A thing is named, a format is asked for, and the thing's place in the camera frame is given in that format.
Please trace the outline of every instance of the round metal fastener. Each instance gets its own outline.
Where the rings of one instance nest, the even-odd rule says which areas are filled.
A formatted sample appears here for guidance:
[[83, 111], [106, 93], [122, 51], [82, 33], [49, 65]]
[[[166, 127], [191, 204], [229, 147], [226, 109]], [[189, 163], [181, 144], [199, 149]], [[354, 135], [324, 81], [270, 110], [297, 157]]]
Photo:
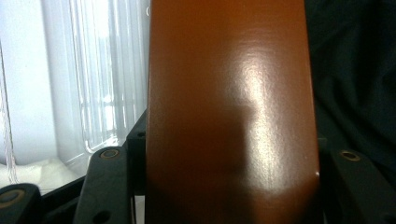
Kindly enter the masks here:
[[118, 157], [120, 152], [116, 149], [108, 149], [100, 154], [100, 158], [102, 159], [114, 159]]
[[12, 189], [0, 194], [0, 208], [9, 207], [19, 202], [25, 194], [23, 189]]
[[341, 152], [340, 152], [340, 155], [341, 155], [344, 159], [349, 160], [349, 161], [360, 161], [360, 160], [361, 160], [361, 158], [360, 158], [358, 155], [356, 155], [356, 154], [353, 153], [353, 152], [346, 151], [346, 150], [341, 151]]

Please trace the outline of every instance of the glossy brown surface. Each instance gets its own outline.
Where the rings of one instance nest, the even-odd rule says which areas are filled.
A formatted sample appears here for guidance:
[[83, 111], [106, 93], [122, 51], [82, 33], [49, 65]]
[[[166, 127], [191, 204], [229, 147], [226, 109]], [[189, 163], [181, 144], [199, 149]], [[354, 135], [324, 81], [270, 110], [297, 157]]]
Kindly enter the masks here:
[[319, 223], [303, 0], [153, 0], [146, 222]]

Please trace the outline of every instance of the black cloth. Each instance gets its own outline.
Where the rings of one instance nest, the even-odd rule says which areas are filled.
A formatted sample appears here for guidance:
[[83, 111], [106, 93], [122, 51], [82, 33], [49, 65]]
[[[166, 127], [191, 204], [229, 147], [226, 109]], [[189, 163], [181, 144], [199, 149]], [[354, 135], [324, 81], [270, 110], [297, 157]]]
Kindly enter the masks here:
[[396, 0], [306, 0], [318, 132], [396, 188]]

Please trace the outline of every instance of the black fabric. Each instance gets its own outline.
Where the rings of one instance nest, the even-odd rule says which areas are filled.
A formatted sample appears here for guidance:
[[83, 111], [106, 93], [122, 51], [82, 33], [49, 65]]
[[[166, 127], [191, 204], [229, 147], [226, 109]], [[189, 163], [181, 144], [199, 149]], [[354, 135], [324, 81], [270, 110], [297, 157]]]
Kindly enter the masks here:
[[396, 0], [306, 0], [318, 131], [396, 188]]

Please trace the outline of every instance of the clear plastic container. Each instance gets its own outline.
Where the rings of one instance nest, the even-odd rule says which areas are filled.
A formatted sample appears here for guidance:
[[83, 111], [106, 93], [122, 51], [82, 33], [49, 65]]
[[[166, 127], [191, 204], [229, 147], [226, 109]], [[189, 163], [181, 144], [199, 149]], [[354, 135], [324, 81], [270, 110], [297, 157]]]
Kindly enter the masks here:
[[0, 188], [44, 194], [146, 109], [149, 0], [6, 0], [0, 27]]

